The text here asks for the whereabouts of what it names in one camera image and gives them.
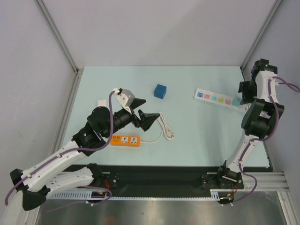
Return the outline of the blue cube adapter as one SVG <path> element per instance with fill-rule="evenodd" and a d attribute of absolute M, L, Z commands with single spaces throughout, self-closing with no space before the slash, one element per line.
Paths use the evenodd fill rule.
<path fill-rule="evenodd" d="M 158 84 L 154 90 L 154 96 L 159 99 L 163 99 L 166 95 L 167 87 L 161 84 Z"/>

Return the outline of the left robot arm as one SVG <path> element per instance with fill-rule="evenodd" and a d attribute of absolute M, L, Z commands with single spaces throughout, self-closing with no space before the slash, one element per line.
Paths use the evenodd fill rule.
<path fill-rule="evenodd" d="M 10 173 L 16 195 L 21 198 L 24 211 L 41 206 L 56 193 L 77 187 L 100 187 L 104 174 L 97 164 L 88 164 L 70 174 L 59 175 L 73 163 L 106 148 L 113 134 L 132 123 L 136 128 L 147 131 L 160 118 L 160 113 L 138 114 L 134 109 L 146 101 L 135 97 L 118 96 L 122 109 L 112 112 L 109 107 L 98 106 L 87 117 L 85 126 L 60 150 L 27 170 L 14 169 Z"/>

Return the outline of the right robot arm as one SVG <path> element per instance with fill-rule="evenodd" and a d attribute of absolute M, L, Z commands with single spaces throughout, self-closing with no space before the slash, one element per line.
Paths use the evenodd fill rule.
<path fill-rule="evenodd" d="M 240 82 L 238 92 L 242 94 L 241 105 L 250 104 L 241 128 L 241 138 L 231 156 L 219 167 L 216 182 L 221 188 L 231 188 L 242 180 L 244 164 L 251 151 L 260 141 L 266 141 L 275 133 L 284 106 L 276 96 L 276 66 L 266 59 L 254 63 L 251 79 Z"/>

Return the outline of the white charger plug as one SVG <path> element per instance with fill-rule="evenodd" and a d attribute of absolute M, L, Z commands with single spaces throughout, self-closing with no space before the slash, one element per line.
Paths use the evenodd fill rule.
<path fill-rule="evenodd" d="M 106 99 L 98 100 L 97 107 L 107 107 L 107 100 Z"/>

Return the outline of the mint green charger plug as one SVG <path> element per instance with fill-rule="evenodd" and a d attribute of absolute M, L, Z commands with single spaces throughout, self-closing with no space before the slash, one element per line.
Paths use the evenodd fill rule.
<path fill-rule="evenodd" d="M 234 98 L 233 101 L 232 101 L 232 105 L 235 106 L 235 107 L 238 107 L 241 103 L 242 99 L 237 97 L 237 98 Z"/>

